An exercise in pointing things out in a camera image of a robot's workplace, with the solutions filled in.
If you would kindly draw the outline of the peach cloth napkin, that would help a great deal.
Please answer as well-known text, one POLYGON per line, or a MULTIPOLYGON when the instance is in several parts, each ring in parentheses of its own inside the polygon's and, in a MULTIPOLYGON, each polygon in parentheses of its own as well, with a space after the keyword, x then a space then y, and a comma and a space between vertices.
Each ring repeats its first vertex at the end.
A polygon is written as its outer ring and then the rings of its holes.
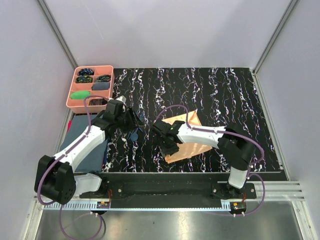
MULTIPOLYGON (((197 110, 190 111, 188 113, 188 122, 191 125, 201 126, 200 119, 197 115, 197 110)), ((173 163, 180 160, 184 160, 196 155, 210 151, 213 147, 199 143, 178 143, 178 152, 171 155, 165 154, 164 159, 167 163, 173 163)))

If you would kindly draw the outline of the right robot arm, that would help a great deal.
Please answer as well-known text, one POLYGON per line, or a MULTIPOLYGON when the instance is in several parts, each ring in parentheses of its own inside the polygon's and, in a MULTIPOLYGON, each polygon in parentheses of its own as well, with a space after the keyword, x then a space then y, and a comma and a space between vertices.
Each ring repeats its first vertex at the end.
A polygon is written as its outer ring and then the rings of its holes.
POLYGON ((254 141, 240 133, 235 124, 212 127, 189 124, 176 120, 170 124, 157 120, 151 127, 162 155, 176 154, 179 144, 201 144, 215 148, 229 164, 227 192, 232 198, 239 198, 245 192, 249 165, 256 152, 254 141))

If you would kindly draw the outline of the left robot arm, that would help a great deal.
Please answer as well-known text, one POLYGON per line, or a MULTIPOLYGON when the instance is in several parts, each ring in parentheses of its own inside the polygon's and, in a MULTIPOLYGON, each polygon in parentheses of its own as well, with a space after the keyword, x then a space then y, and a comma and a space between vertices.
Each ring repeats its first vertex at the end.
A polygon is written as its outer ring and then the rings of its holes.
POLYGON ((54 156, 38 161, 34 191, 44 205, 67 204, 73 196, 91 192, 97 198, 108 193, 108 186, 94 173, 75 175, 77 167, 97 146, 114 137, 116 131, 131 132, 142 127, 137 114, 126 106, 126 98, 109 99, 105 110, 88 119, 88 126, 70 145, 54 156))

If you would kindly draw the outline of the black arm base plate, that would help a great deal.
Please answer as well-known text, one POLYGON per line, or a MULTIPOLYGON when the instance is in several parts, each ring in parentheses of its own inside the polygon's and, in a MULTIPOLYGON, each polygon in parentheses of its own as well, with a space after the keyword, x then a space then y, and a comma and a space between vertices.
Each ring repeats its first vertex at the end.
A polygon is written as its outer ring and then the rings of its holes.
POLYGON ((254 184, 246 183, 241 189, 232 187, 227 173, 101 173, 101 186, 96 191, 86 191, 80 197, 113 199, 147 195, 200 195, 215 199, 256 199, 254 184))

